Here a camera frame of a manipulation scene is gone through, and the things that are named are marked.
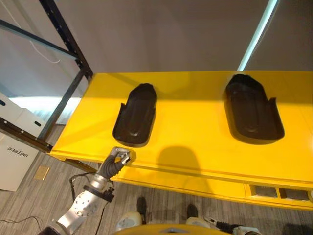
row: white cardboard box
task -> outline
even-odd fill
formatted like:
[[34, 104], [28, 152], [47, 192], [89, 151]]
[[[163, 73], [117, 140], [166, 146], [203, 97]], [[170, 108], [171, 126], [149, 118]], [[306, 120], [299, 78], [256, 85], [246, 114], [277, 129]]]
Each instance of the white cardboard box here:
[[28, 109], [22, 109], [22, 113], [19, 115], [14, 125], [38, 137], [45, 126], [45, 121], [34, 115]]
[[4, 94], [0, 93], [0, 117], [13, 123], [22, 113], [23, 109], [13, 103]]
[[[45, 122], [29, 110], [11, 105], [11, 101], [0, 94], [1, 98], [10, 105], [0, 104], [0, 117], [37, 137]], [[0, 133], [0, 189], [16, 191], [37, 153], [37, 149]]]
[[0, 189], [16, 191], [38, 153], [9, 136], [0, 141]]

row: gray wall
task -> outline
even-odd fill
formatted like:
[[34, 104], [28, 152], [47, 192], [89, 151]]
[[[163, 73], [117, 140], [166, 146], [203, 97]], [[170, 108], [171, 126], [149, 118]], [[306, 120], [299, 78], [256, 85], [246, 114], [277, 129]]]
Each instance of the gray wall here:
[[[64, 47], [37, 0], [4, 0], [21, 26]], [[56, 1], [94, 72], [236, 70], [267, 0]], [[0, 4], [0, 18], [11, 23]], [[312, 1], [281, 0], [247, 65], [250, 70], [312, 69]], [[63, 95], [73, 61], [0, 30], [0, 91]], [[84, 81], [75, 96], [81, 96]]]

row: black tray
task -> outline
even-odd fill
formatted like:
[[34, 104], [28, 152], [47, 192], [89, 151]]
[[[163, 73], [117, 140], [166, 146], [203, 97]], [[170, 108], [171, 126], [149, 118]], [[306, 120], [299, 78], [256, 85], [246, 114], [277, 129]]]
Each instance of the black tray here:
[[141, 147], [147, 144], [156, 113], [157, 94], [149, 83], [131, 91], [127, 103], [121, 104], [114, 129], [114, 138], [123, 145]]
[[276, 98], [267, 99], [263, 86], [237, 74], [226, 86], [225, 110], [233, 137], [252, 144], [275, 142], [285, 135]]

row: printed logo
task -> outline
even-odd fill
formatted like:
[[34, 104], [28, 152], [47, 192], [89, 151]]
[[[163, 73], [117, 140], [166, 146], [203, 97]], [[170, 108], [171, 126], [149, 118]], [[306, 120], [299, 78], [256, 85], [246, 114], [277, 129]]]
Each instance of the printed logo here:
[[16, 153], [20, 156], [23, 156], [23, 157], [28, 157], [28, 154], [27, 153], [23, 153], [22, 151], [20, 150], [17, 150], [17, 149], [14, 149], [14, 148], [11, 148], [11, 147], [8, 147], [8, 150], [13, 152], [13, 153]]

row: metal bar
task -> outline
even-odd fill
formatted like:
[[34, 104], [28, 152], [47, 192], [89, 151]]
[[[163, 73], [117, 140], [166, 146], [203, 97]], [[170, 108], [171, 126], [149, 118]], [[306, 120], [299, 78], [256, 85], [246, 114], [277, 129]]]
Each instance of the metal bar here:
[[80, 81], [82, 80], [84, 74], [85, 74], [85, 69], [81, 69], [78, 74], [76, 75], [75, 79], [73, 80], [73, 82], [71, 83], [71, 85], [69, 86], [69, 88], [67, 89], [67, 91], [65, 92], [64, 96], [62, 97], [60, 103], [58, 104], [58, 106], [55, 108], [54, 112], [52, 113], [52, 115], [50, 116], [49, 120], [47, 121], [46, 125], [44, 126], [44, 128], [42, 129], [41, 133], [39, 134], [39, 138], [42, 140], [45, 140], [48, 135], [50, 134], [55, 122], [58, 120], [58, 118], [60, 117], [63, 109], [65, 108], [68, 100], [72, 97], [74, 91], [76, 90], [76, 88], [78, 87]]
[[79, 59], [75, 61], [80, 68], [86, 69], [86, 73], [84, 75], [86, 79], [90, 82], [93, 72], [89, 64], [87, 63], [87, 60], [85, 59], [82, 51], [80, 50], [78, 44], [76, 43], [72, 33], [70, 32], [54, 0], [40, 0], [40, 3], [47, 13], [48, 17], [50, 18], [55, 29], [58, 31], [63, 42], [67, 46], [68, 50], [78, 55]]
[[22, 143], [25, 143], [33, 148], [38, 149], [41, 152], [49, 153], [52, 149], [52, 145], [47, 142], [40, 140], [36, 136], [26, 132], [25, 130], [13, 125], [7, 120], [0, 117], [0, 132], [12, 137], [15, 140], [18, 140]]
[[78, 161], [78, 160], [65, 159], [64, 162], [69, 164], [69, 165], [72, 165], [78, 169], [81, 169], [85, 172], [90, 172], [90, 173], [96, 173], [97, 172], [97, 170], [95, 168], [92, 168], [91, 166], [89, 166], [89, 165], [87, 165], [81, 161]]
[[67, 51], [67, 50], [65, 50], [65, 49], [63, 49], [63, 48], [61, 48], [61, 47], [59, 47], [59, 46], [57, 46], [57, 45], [55, 45], [55, 44], [45, 40], [45, 39], [42, 39], [42, 38], [40, 38], [40, 37], [30, 33], [30, 32], [27, 32], [24, 29], [16, 27], [15, 25], [12, 25], [12, 24], [10, 24], [10, 23], [8, 23], [6, 21], [0, 20], [0, 28], [4, 29], [4, 30], [6, 30], [6, 31], [8, 31], [10, 33], [14, 33], [14, 34], [16, 34], [18, 36], [26, 38], [28, 40], [34, 41], [34, 42], [36, 42], [36, 43], [38, 43], [38, 44], [40, 44], [42, 46], [45, 46], [45, 47], [50, 48], [52, 50], [55, 50], [55, 51], [57, 51], [59, 53], [62, 53], [62, 54], [66, 55], [66, 56], [68, 56], [68, 57], [70, 57], [72, 59], [77, 59], [78, 58], [78, 56], [75, 53], [73, 53], [71, 51]]

